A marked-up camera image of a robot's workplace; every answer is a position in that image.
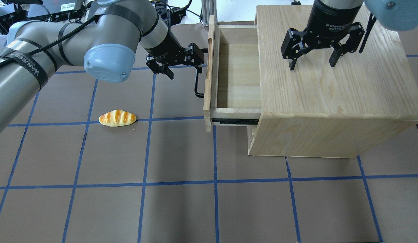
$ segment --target black cable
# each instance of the black cable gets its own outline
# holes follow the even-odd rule
[[[191,5],[191,3],[192,3],[192,0],[189,0],[188,4],[187,4],[187,5],[185,5],[185,6],[183,7],[183,9],[188,9],[188,8],[189,8],[189,6]]]
[[[152,0],[151,1],[152,2],[152,4],[154,5],[154,6],[157,6],[158,4],[162,4],[162,5],[164,5],[164,6],[167,6],[167,7],[169,7],[170,8],[170,10],[172,9],[172,8],[174,8],[174,10],[177,10],[177,9],[183,9],[183,10],[186,10],[186,11],[188,11],[188,12],[190,12],[190,13],[192,13],[192,14],[195,14],[197,17],[199,17],[199,18],[201,18],[201,15],[198,15],[198,14],[196,14],[195,12],[192,12],[191,10],[189,10],[188,8],[181,8],[181,7],[176,7],[176,6],[170,6],[170,5],[168,5],[168,4],[165,4],[165,3],[163,3],[163,2],[159,2],[159,1],[157,1],[157,0]]]
[[[72,24],[82,24],[83,22],[81,22],[81,18],[79,18],[78,20],[75,21],[71,21],[71,12],[68,12],[68,22],[72,23]]]
[[[205,94],[197,92],[197,87],[199,85],[199,71],[195,70],[195,85],[194,85],[194,94],[197,96],[197,98],[204,98]]]
[[[41,6],[47,11],[47,14],[48,14],[48,22],[51,22],[51,14],[50,14],[50,11],[43,4],[41,4]]]
[[[90,18],[89,20],[87,20],[86,22],[84,22],[84,24],[78,26],[77,28],[75,28],[73,31],[71,31],[70,33],[64,35],[64,37],[53,41],[52,43],[48,44],[47,46],[43,46],[41,48],[38,48],[36,50],[30,51],[28,52],[29,56],[35,55],[37,53],[40,53],[41,51],[45,51],[47,49],[52,48],[53,46],[56,46],[57,44],[61,43],[62,41],[69,39],[70,37],[72,37],[73,35],[77,34],[78,32],[80,32],[82,29],[84,29],[86,26],[88,26],[90,23],[92,23],[95,19],[97,18],[97,16],[93,16],[92,18]],[[14,59],[8,59],[5,60],[3,62],[0,63],[0,68],[13,63]]]

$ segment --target robotic arm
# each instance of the robotic arm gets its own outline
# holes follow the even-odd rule
[[[84,66],[97,79],[123,82],[140,43],[155,74],[172,79],[169,66],[179,64],[202,72],[201,49],[194,43],[183,48],[149,1],[98,3],[102,7],[84,24],[28,21],[10,28],[8,45],[0,49],[0,132],[62,65]]]
[[[281,46],[283,58],[291,60],[290,70],[294,70],[299,57],[322,48],[334,48],[329,59],[334,67],[341,56],[356,52],[365,36],[359,51],[362,53],[376,20],[395,31],[418,26],[418,0],[365,0],[371,12],[365,32],[361,23],[353,23],[363,3],[364,0],[315,0],[305,30],[288,29]],[[348,40],[341,44],[340,41],[347,35]]]

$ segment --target open drawer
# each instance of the open drawer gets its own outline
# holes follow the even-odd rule
[[[204,116],[213,125],[257,125],[261,115],[256,25],[209,24]]]

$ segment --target toy bread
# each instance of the toy bread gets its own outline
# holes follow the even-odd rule
[[[137,116],[122,110],[114,110],[100,116],[98,120],[104,126],[119,127],[131,125],[137,120]]]

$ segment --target wooden nightstand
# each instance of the wooden nightstand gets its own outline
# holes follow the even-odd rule
[[[418,87],[397,32],[376,23],[363,54],[281,56],[311,6],[257,6],[256,25],[209,25],[204,115],[248,126],[249,155],[351,158],[418,123]],[[356,21],[368,22],[360,10]]]

